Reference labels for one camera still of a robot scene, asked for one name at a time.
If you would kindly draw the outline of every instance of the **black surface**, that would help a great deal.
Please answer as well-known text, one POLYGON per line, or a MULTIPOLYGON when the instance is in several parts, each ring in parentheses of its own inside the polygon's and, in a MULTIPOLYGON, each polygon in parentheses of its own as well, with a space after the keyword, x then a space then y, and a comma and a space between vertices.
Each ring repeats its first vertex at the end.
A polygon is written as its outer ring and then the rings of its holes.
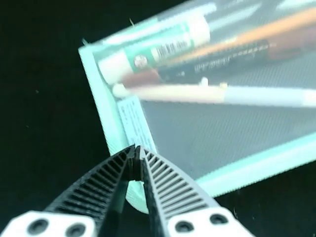
MULTIPOLYGON (((180 1, 12 1, 0 8, 0 229, 41 210, 108 151, 77 53, 180 1)), ((258 237, 313 237, 316 163, 218 201, 258 237)), ((149 236, 147 216, 125 209, 120 236, 149 236)))

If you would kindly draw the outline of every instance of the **gray mesh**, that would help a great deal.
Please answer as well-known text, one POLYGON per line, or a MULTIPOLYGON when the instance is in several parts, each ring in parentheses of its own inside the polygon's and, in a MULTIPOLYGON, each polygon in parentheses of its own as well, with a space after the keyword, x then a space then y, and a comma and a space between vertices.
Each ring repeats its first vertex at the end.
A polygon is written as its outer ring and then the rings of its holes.
MULTIPOLYGON (((316 89, 315 62, 316 54, 310 53, 233 74, 225 81, 316 89)), ((315 109, 157 102, 142 106, 159 154, 193 178, 316 131, 315 109)))

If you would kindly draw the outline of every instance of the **pen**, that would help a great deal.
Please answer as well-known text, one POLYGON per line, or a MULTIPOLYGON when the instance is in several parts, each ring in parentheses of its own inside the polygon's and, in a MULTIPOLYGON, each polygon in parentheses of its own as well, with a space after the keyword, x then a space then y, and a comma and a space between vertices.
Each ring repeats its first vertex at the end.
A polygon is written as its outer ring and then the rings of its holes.
POLYGON ((113 93, 119 98, 136 95, 144 101, 316 108, 316 90, 300 88, 177 84, 125 89, 117 84, 113 93))
POLYGON ((202 76, 212 79, 220 75, 229 75, 260 66, 265 62, 295 57, 315 49, 316 24, 313 24, 268 39, 222 49, 189 61, 127 75, 120 82, 126 88, 157 83, 197 84, 202 76))
POLYGON ((195 12, 187 16, 181 23, 146 36, 144 40, 138 40, 136 43, 122 47, 111 55, 102 58, 98 61, 100 73, 107 84, 112 85, 126 74, 156 67, 159 64, 164 64, 167 60, 173 60, 175 57, 179 57, 179 60, 183 61, 185 58, 180 57, 180 55, 189 53, 199 47, 205 49, 200 55, 210 53, 209 48, 203 47, 204 45, 223 41, 226 37, 229 37, 228 34, 237 34, 246 30, 246 28, 258 27, 282 18, 284 15, 292 14, 292 9, 290 11, 288 9, 268 11, 268 8, 264 7, 264 10, 260 12, 261 17, 259 17, 259 19, 264 20, 254 21, 251 18, 261 7, 269 4, 273 5, 275 2, 279 2, 279 0, 272 0, 269 3, 263 3, 259 0, 241 1, 238 10, 223 15, 216 20, 213 20, 213 14, 221 12, 220 9, 205 15, 195 12))

